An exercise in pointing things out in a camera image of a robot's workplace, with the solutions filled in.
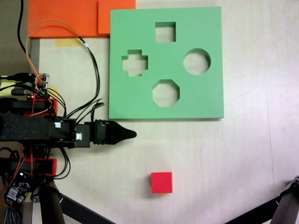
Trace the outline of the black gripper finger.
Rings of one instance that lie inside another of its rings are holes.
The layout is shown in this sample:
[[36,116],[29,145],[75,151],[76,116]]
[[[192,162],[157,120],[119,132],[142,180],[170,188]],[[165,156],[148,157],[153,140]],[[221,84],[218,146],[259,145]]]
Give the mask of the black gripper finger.
[[117,122],[111,122],[111,144],[117,144],[123,140],[135,138],[137,133],[122,127]]

